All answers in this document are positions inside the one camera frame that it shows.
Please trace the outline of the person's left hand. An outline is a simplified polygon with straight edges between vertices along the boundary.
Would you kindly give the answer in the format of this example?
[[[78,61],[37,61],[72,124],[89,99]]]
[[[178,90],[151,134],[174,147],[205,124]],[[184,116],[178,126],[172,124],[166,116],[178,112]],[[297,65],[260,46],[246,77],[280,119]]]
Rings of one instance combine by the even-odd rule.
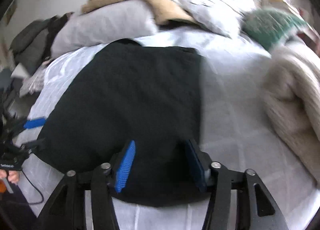
[[[17,184],[20,180],[20,172],[0,170],[0,179],[7,179],[10,183]]]

